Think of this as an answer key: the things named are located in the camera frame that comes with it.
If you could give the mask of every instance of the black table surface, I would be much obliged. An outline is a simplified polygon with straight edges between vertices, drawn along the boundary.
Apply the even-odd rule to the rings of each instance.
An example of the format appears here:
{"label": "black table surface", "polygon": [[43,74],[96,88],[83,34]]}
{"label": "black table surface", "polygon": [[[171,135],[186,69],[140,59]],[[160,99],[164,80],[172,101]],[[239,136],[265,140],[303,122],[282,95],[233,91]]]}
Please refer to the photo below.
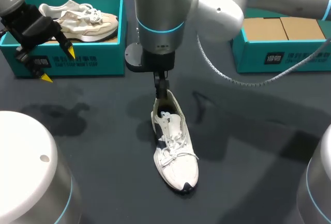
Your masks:
{"label": "black table surface", "polygon": [[[125,3],[131,43],[134,1]],[[238,75],[229,44],[202,45],[231,77],[274,76]],[[229,84],[207,66],[188,23],[169,80],[200,159],[198,187],[187,196],[167,187],[154,165],[150,73],[49,84],[16,79],[0,53],[0,108],[36,118],[54,135],[80,185],[82,224],[295,223],[298,182],[331,123],[329,73],[294,73],[260,88]]]}

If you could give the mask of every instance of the teal box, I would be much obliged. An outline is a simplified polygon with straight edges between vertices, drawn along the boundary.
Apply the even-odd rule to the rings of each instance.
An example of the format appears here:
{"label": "teal box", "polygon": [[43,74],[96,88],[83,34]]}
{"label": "teal box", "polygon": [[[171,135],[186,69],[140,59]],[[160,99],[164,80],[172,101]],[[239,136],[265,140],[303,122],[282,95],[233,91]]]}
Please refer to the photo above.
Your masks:
{"label": "teal box", "polygon": [[[286,17],[269,11],[248,9],[245,18]],[[331,22],[318,21],[326,38],[331,37]],[[283,72],[316,51],[325,40],[248,41],[245,30],[234,38],[232,51],[238,73]],[[297,71],[331,71],[331,46],[326,47]]]}
{"label": "teal box", "polygon": [[[60,6],[68,0],[26,0],[37,7],[42,3]],[[37,63],[46,63],[44,71],[49,76],[119,76],[125,71],[124,53],[126,48],[127,17],[124,0],[73,0],[79,4],[89,3],[104,13],[119,17],[117,42],[73,43],[76,61],[70,61],[58,43],[45,43],[31,53]],[[31,77],[30,72],[14,58],[19,46],[11,34],[0,41],[0,50],[17,77]]]}

